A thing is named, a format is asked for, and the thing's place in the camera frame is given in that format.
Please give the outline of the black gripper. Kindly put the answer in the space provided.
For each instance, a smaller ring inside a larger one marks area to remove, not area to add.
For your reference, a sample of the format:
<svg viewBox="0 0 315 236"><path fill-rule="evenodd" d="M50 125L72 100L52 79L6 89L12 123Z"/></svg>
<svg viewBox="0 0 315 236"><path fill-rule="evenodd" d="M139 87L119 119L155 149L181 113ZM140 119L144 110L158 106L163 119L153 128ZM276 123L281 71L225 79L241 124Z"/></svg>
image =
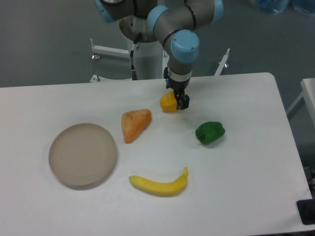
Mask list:
<svg viewBox="0 0 315 236"><path fill-rule="evenodd" d="M172 88L177 101L177 110L184 110L189 107L190 98L185 94L192 72L188 74L177 74L167 66L164 69L163 77L166 81L166 88Z"/></svg>

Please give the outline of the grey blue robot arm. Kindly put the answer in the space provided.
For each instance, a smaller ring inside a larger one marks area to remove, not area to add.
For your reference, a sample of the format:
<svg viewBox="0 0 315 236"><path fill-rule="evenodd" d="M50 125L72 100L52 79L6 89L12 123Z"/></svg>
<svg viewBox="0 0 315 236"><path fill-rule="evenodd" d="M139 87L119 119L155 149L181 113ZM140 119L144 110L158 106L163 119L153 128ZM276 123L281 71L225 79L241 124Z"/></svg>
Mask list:
<svg viewBox="0 0 315 236"><path fill-rule="evenodd" d="M194 30L223 16L221 0L186 0L183 6L170 10L156 0L96 0L95 6L106 23L120 22L121 32L132 41L129 59L131 77L137 80L133 54L139 43L158 41L168 53L163 77L172 88L177 109L189 106L185 94L193 65L199 55L199 38Z"/></svg>

